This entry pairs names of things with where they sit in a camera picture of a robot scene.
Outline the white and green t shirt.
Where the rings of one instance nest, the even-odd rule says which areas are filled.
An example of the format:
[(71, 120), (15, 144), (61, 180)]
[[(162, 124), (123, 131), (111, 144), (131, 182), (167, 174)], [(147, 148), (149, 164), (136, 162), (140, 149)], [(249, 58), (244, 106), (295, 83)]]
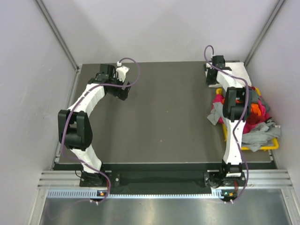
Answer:
[[(208, 63), (204, 63), (203, 66), (204, 66), (205, 76), (207, 77), (208, 68), (210, 68), (210, 66), (208, 65)], [(235, 61), (235, 62), (226, 62), (225, 66), (226, 67), (230, 67), (230, 69), (232, 70), (232, 74), (234, 76), (245, 79), (247, 81), (248, 85), (252, 86), (250, 77), (249, 77), (249, 75), (248, 75), (248, 73), (246, 71), (246, 68), (245, 68), (243, 62), (238, 62), (238, 61)], [(239, 83), (241, 85), (245, 85), (243, 81), (239, 80)], [(209, 88), (221, 88), (222, 86), (221, 86), (221, 84), (216, 83), (215, 81), (212, 81), (212, 82), (208, 83), (208, 87)]]

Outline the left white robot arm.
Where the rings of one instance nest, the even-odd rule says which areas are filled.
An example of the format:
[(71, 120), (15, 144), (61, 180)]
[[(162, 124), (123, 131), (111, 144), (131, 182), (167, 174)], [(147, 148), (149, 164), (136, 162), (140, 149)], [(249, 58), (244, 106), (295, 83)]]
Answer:
[(83, 187), (97, 187), (108, 183), (102, 161), (92, 147), (93, 133), (89, 116), (107, 94), (126, 100), (130, 82), (125, 82), (129, 68), (120, 62), (116, 66), (102, 64), (91, 78), (81, 96), (66, 110), (58, 113), (59, 142), (75, 154), (82, 164)]

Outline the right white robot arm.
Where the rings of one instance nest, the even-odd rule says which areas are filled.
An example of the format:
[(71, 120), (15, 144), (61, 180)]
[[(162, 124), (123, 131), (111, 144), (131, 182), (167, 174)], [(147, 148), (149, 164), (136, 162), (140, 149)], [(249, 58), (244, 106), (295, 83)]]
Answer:
[(216, 183), (215, 188), (243, 180), (243, 156), (241, 144), (244, 126), (251, 114), (252, 91), (246, 79), (233, 75), (232, 69), (225, 66), (222, 55), (213, 55), (207, 61), (207, 78), (215, 78), (225, 91), (222, 107), (223, 122), (227, 126), (225, 154), (218, 173), (209, 173), (207, 184)]

